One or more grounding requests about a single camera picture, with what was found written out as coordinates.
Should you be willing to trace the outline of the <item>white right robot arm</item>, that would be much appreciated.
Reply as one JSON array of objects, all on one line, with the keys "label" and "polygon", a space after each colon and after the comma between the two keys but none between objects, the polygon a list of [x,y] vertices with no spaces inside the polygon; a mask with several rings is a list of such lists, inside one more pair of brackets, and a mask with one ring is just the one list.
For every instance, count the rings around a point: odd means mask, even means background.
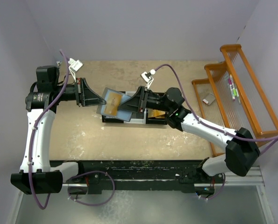
[{"label": "white right robot arm", "polygon": [[201,182],[209,182],[214,175],[226,172],[246,176],[260,154],[250,131],[245,128],[225,128],[202,119],[183,106],[184,100],[180,89],[175,87],[160,96],[140,86],[130,99],[120,103],[118,109],[133,113],[144,109],[163,111],[171,128],[195,134],[223,148],[224,154],[205,158],[199,165],[197,178]]}]

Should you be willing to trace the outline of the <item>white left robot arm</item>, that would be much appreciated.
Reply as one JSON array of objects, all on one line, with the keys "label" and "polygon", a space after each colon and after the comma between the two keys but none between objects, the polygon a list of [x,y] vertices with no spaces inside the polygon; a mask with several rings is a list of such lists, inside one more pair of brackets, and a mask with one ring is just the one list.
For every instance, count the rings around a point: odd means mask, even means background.
[{"label": "white left robot arm", "polygon": [[28,195],[58,193],[68,179],[80,183],[86,176],[77,162],[50,166],[51,129],[58,104],[61,101],[75,101],[82,107],[106,104],[85,78],[77,78],[73,84],[59,83],[56,66],[37,67],[36,78],[25,99],[28,135],[23,161],[19,172],[10,178],[12,185]]}]

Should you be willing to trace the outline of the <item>grey card holder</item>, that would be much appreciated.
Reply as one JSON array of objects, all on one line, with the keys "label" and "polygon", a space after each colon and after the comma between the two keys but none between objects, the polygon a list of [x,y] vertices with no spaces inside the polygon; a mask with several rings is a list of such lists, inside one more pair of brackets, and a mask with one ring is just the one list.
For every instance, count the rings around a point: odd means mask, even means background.
[{"label": "grey card holder", "polygon": [[106,101],[106,104],[99,105],[97,107],[98,114],[123,120],[125,122],[129,122],[131,120],[132,112],[118,109],[120,104],[131,98],[129,95],[120,91],[105,88],[102,97]]}]

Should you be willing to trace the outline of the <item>gold credit card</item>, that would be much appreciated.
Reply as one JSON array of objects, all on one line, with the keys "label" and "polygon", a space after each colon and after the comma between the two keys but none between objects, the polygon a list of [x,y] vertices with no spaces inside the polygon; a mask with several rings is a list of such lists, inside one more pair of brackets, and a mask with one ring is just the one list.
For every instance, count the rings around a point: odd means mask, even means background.
[{"label": "gold credit card", "polygon": [[116,116],[118,114],[118,106],[123,98],[121,92],[109,91],[106,97],[106,106],[104,109],[104,114],[107,116]]}]

